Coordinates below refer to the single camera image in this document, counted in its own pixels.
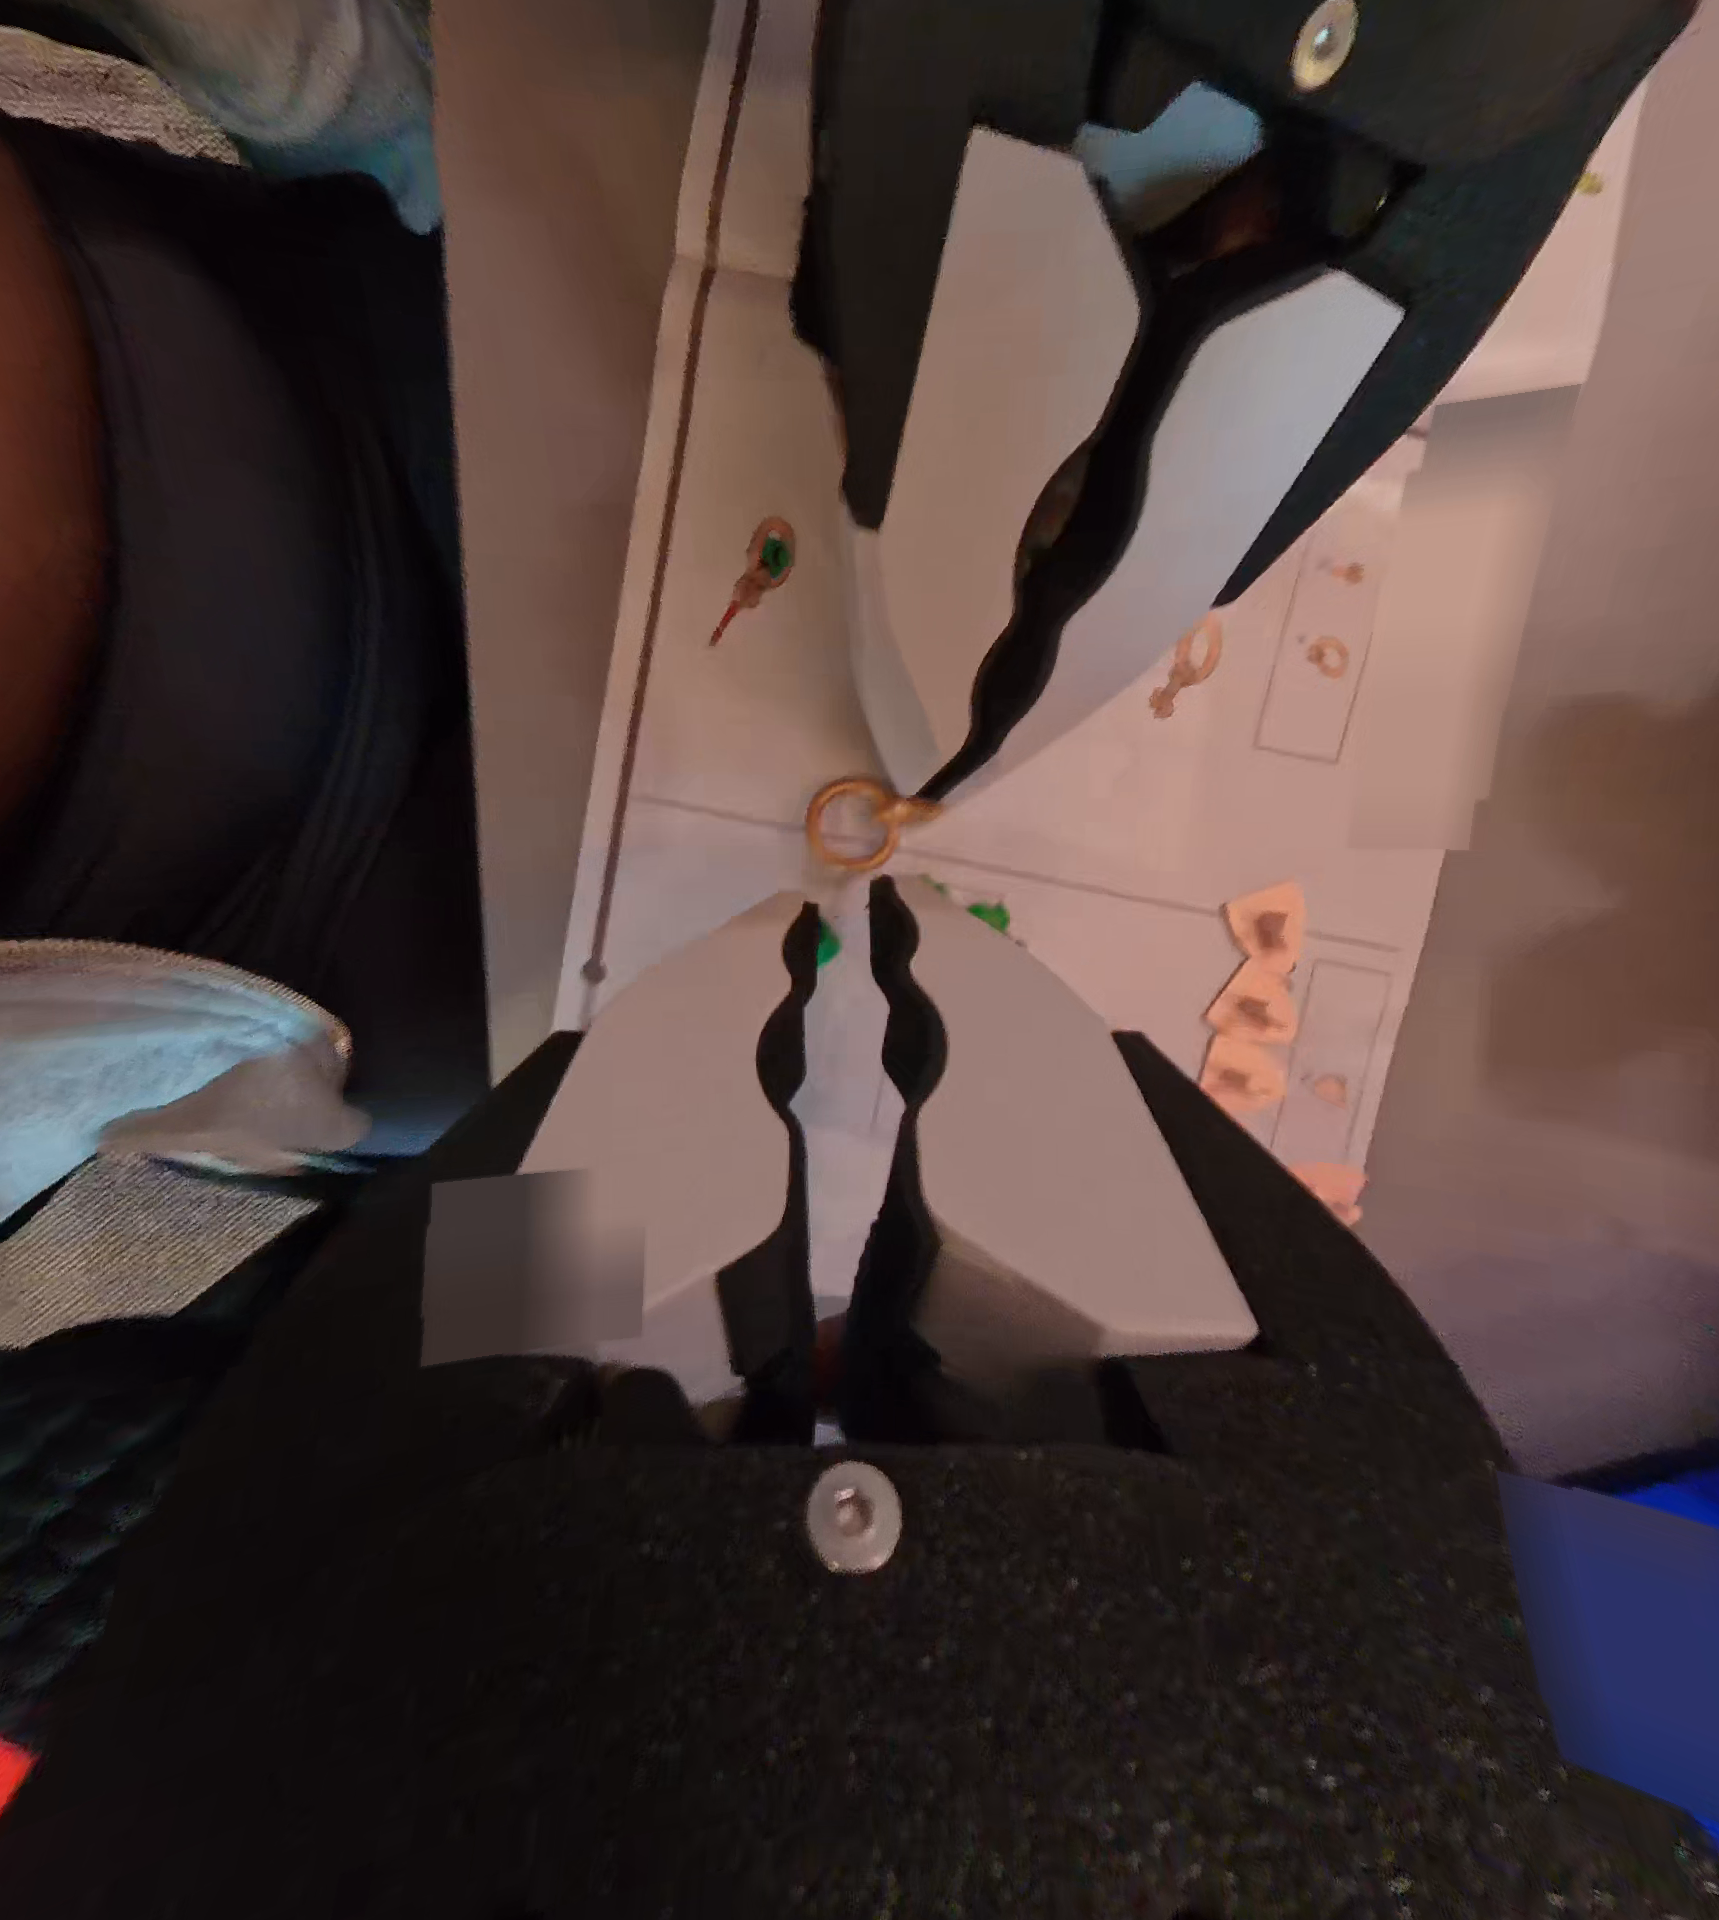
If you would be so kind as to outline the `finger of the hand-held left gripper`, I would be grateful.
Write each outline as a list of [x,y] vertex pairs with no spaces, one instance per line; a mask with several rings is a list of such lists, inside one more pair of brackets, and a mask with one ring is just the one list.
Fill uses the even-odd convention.
[[1080,160],[970,132],[888,508],[878,530],[848,528],[852,676],[896,795],[968,742],[1024,526],[1100,425],[1138,326]]
[[1144,445],[1108,434],[1064,540],[1032,569],[1010,677],[920,789],[966,798],[1072,732],[1212,611],[1404,308],[1336,268],[1294,274],[1208,323],[1176,359]]

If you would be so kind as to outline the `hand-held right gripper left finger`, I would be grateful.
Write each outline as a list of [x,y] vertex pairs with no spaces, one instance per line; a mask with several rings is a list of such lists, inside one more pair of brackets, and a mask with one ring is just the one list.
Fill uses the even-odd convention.
[[592,1019],[520,1170],[536,1350],[656,1370],[692,1403],[810,1348],[806,1150],[792,1110],[822,917],[772,895]]

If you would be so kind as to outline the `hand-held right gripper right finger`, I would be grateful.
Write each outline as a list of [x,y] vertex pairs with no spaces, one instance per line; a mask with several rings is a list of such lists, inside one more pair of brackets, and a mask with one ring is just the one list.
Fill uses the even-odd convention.
[[1002,1393],[1258,1322],[1106,1022],[926,879],[870,887],[900,1100],[844,1380]]

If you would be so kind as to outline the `gold ring toy piece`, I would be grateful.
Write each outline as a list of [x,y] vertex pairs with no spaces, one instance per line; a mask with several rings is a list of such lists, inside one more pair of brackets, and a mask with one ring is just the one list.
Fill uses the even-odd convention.
[[[840,828],[836,816],[842,810],[864,813],[872,832],[864,847],[852,844],[854,835]],[[828,870],[872,876],[898,855],[910,829],[938,820],[944,810],[942,802],[900,793],[884,779],[844,776],[826,782],[812,795],[804,816],[806,844]]]

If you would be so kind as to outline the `person's left forearm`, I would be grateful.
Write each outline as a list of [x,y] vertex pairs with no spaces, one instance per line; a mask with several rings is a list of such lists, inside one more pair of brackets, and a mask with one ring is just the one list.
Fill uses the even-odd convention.
[[274,177],[362,175],[442,226],[426,1],[106,1],[94,17]]

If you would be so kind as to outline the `grey desk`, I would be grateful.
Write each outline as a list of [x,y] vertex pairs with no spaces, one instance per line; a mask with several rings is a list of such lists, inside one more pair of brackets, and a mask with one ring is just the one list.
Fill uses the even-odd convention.
[[[558,1024],[722,3],[434,3],[492,1067]],[[1442,399],[1370,822],[1444,825],[1366,1243],[1531,1472],[1719,1439],[1719,3],[1639,90],[1585,377]]]

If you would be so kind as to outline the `white instruction booklet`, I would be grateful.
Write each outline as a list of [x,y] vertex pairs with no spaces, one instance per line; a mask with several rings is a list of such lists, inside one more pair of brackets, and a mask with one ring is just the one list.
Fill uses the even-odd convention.
[[[712,28],[560,996],[570,1022],[768,887],[812,877],[836,898],[844,882],[806,844],[808,803],[836,778],[884,779],[848,649],[848,528],[870,528],[848,513],[838,402],[792,299],[822,5],[722,3]],[[1360,3],[1310,5],[1292,58],[1304,88],[1352,54]],[[1559,415],[1575,396],[1641,84],[1511,297],[1390,450],[1126,691],[944,802],[894,857],[1004,899],[1020,940],[1190,1071],[1214,1038],[1208,1001],[1246,960],[1224,901],[1302,882],[1286,1098],[1236,1113],[1286,1164],[1364,1168],[1452,835],[1370,822],[1366,800],[1374,732],[1394,757],[1424,732],[1370,718],[1370,696],[1394,702],[1384,613],[1398,563],[1418,582],[1422,532],[1400,521],[1422,504],[1426,432],[1440,402],[1475,430],[1471,399]],[[1398,180],[1376,149],[1202,80],[1134,88],[1060,152],[1106,207],[1140,326],[1100,425],[1024,526],[1016,608],[1092,454],[1108,434],[1150,440],[1186,342],[1290,276],[1358,277],[1352,254]]]

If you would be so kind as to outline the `person's grey zip jacket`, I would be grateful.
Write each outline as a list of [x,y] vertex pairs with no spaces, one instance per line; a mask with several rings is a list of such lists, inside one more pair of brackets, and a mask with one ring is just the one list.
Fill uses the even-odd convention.
[[164,1317],[358,1174],[342,1019],[252,972],[0,942],[0,1352]]

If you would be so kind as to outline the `blue plastic bin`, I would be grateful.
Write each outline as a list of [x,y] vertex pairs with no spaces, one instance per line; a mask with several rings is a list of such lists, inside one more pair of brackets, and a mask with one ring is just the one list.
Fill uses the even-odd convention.
[[1561,1754],[1719,1847],[1719,1463],[1627,1492],[1517,1473],[1497,1490]]

